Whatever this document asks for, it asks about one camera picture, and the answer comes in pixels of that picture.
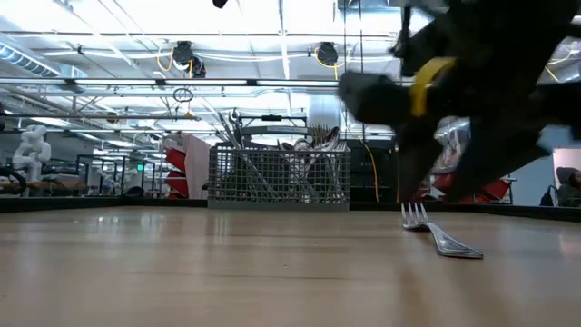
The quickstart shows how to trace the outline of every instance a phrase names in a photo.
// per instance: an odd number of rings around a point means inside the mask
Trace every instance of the white robot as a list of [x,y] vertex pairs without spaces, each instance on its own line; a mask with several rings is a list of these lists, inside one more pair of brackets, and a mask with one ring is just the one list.
[[20,146],[12,159],[14,168],[28,168],[28,182],[39,182],[43,163],[51,159],[51,145],[44,141],[46,127],[30,125],[20,135]]

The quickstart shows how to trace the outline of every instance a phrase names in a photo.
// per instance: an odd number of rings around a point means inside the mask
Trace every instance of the wooden table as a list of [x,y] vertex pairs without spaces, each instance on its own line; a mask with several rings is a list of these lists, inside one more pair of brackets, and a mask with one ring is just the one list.
[[576,326],[581,225],[125,207],[0,215],[0,326]]

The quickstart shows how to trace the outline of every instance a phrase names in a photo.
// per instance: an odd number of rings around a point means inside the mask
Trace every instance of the ceiling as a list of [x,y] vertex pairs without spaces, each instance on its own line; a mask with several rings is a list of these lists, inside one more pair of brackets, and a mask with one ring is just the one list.
[[[63,9],[59,1],[72,10]],[[359,16],[357,10],[338,10],[337,0],[230,0],[223,9],[215,8],[211,0],[2,0],[0,33],[47,63],[74,66],[90,78],[186,77],[187,73],[175,65],[167,72],[163,70],[177,41],[192,42],[194,53],[205,63],[207,78],[335,80],[346,69],[399,78],[399,60],[392,58],[388,49],[400,29],[400,8],[395,6],[400,3],[391,3],[393,6],[380,9],[365,7]],[[411,29],[417,31],[427,23],[424,15],[415,13]],[[340,57],[337,72],[312,56],[320,42],[335,43]],[[159,53],[162,56],[158,63]],[[549,63],[554,72],[545,72],[541,81],[550,82],[552,74],[564,74],[561,72],[565,68],[576,63],[577,53],[576,44],[564,42]],[[0,61],[2,76],[30,74]],[[23,90],[63,107],[73,106],[72,96],[46,94],[50,90],[38,88]],[[89,91],[105,90],[90,87]],[[196,96],[191,103],[179,106],[171,96],[84,95],[76,97],[76,108],[84,106],[84,114],[159,115],[167,112],[168,104],[172,110],[179,107],[178,114],[201,114],[202,120],[164,121],[156,126],[201,131],[211,131],[216,124],[212,115],[204,114],[208,105],[218,111],[238,108],[247,114],[305,115],[316,110],[310,105],[309,90],[229,87],[224,93],[220,87],[205,87],[193,91],[203,97]],[[356,122],[349,123],[351,128],[358,128]]]

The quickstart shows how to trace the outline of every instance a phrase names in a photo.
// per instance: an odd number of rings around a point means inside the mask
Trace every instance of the silver fork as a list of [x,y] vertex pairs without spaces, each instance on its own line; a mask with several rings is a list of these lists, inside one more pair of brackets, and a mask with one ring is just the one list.
[[473,249],[455,240],[441,228],[431,223],[426,213],[424,204],[408,203],[408,213],[406,206],[401,205],[401,216],[403,218],[403,228],[409,232],[431,232],[436,243],[438,254],[454,258],[482,259],[484,255],[481,251]]

